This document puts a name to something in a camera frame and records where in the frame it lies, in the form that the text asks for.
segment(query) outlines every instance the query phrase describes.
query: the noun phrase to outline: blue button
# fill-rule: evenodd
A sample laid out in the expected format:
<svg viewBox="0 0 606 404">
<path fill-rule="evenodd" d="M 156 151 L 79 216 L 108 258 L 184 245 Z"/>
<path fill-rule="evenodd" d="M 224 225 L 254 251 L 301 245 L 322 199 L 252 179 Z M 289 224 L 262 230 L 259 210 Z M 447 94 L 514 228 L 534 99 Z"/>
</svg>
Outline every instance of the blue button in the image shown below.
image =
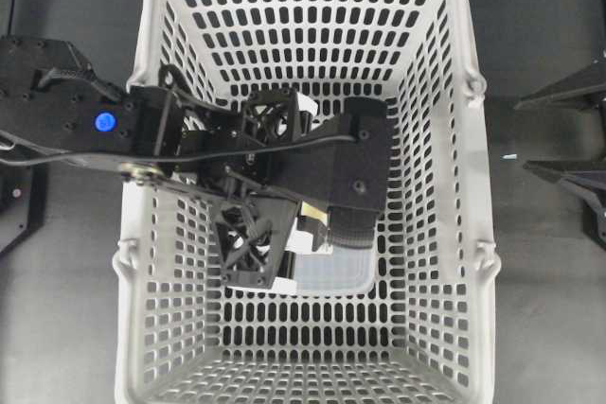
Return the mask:
<svg viewBox="0 0 606 404">
<path fill-rule="evenodd" d="M 110 132 L 116 127 L 116 118 L 112 113 L 101 113 L 95 119 L 95 128 L 98 132 Z"/>
</svg>

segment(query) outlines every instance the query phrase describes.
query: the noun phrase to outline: basket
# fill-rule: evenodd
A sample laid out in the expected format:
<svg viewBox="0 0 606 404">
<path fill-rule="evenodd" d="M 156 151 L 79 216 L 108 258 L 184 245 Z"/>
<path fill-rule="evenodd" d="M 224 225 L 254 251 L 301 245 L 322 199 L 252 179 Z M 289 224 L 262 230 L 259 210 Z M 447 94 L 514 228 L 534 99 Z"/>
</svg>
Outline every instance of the basket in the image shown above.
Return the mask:
<svg viewBox="0 0 606 404">
<path fill-rule="evenodd" d="M 490 403 L 500 260 L 468 0 L 144 0 L 130 84 L 161 62 L 230 109 L 282 85 L 316 121 L 383 99 L 387 208 L 369 291 L 244 293 L 221 283 L 206 204 L 126 184 L 116 401 Z"/>
</svg>

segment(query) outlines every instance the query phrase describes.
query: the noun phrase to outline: dark floor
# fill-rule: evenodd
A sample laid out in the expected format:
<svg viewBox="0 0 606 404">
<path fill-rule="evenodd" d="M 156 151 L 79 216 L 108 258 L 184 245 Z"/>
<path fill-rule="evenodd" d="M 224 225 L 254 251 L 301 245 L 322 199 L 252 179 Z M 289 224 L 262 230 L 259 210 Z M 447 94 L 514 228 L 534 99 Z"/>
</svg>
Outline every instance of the dark floor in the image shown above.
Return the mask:
<svg viewBox="0 0 606 404">
<path fill-rule="evenodd" d="M 98 72 L 129 76 L 141 0 L 17 0 L 13 31 L 69 39 Z M 582 204 L 523 171 L 525 159 L 593 158 L 595 113 L 516 112 L 515 97 L 603 53 L 600 0 L 471 0 L 486 101 L 497 280 L 498 403 L 606 395 L 606 251 Z M 517 160 L 503 155 L 517 154 Z M 0 257 L 0 402 L 113 402 L 120 182 L 52 166 L 45 224 Z"/>
</svg>

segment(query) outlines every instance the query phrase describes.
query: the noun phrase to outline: black mount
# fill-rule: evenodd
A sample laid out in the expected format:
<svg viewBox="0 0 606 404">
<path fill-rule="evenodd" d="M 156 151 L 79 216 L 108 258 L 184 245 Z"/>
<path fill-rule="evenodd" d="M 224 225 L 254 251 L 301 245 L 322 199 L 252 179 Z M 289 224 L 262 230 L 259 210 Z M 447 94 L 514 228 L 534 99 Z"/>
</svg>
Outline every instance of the black mount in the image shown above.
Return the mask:
<svg viewBox="0 0 606 404">
<path fill-rule="evenodd" d="M 29 232 L 33 172 L 0 165 L 0 254 Z"/>
<path fill-rule="evenodd" d="M 596 110 L 606 131 L 606 58 L 522 98 L 516 109 Z M 596 215 L 597 238 L 606 247 L 606 161 L 529 161 L 525 168 L 584 200 Z"/>
</svg>

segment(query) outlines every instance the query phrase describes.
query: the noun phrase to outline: black metal part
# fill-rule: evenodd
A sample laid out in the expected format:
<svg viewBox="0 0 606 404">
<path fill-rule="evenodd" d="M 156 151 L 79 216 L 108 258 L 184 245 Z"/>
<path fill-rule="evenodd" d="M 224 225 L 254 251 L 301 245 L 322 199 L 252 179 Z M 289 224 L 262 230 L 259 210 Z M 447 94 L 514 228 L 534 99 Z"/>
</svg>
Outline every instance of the black metal part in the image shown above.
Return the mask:
<svg viewBox="0 0 606 404">
<path fill-rule="evenodd" d="M 28 232 L 33 170 L 0 166 L 0 254 Z"/>
<path fill-rule="evenodd" d="M 602 126 L 606 126 L 605 107 L 606 58 L 522 98 L 516 105 L 520 110 L 596 109 L 602 117 Z M 596 216 L 597 238 L 606 247 L 605 161 L 529 161 L 525 163 L 525 169 L 584 200 Z"/>
<path fill-rule="evenodd" d="M 227 285 L 269 289 L 274 284 L 300 203 L 250 197 L 242 203 L 212 205 L 210 217 L 221 250 L 222 281 Z M 292 266 L 286 267 L 291 272 Z"/>
<path fill-rule="evenodd" d="M 529 161 L 525 169 L 584 200 L 596 215 L 597 238 L 606 245 L 606 162 Z"/>
<path fill-rule="evenodd" d="M 0 109 L 2 136 L 43 154 L 174 153 L 184 116 L 168 89 L 126 94 L 99 79 L 74 45 L 18 36 L 0 38 Z M 116 120 L 112 130 L 96 129 L 101 113 Z M 116 170 L 103 160 L 78 165 Z"/>
<path fill-rule="evenodd" d="M 127 94 L 100 79 L 69 42 L 4 37 L 1 144 L 42 155 L 107 152 L 110 156 L 70 163 L 117 171 L 126 181 L 210 202 L 222 278 L 231 286 L 269 289 L 279 273 L 292 272 L 294 257 L 285 247 L 302 202 L 329 214 L 322 238 L 349 248 L 372 246 L 389 166 L 391 128 L 384 103 L 347 98 L 343 114 L 312 130 L 312 116 L 299 112 L 297 92 L 288 87 L 252 93 L 237 113 L 193 97 L 173 65 L 162 66 L 158 78 L 160 86 L 135 86 Z M 100 114 L 109 114 L 115 125 L 101 128 Z M 195 117 L 204 130 L 183 132 L 187 116 Z M 178 158 L 289 147 L 302 138 L 330 136 L 357 140 L 256 155 L 232 153 L 178 165 L 137 162 L 142 155 Z M 196 184 L 172 179 L 173 171 L 192 174 Z M 308 227 L 320 232 L 317 225 Z"/>
</svg>

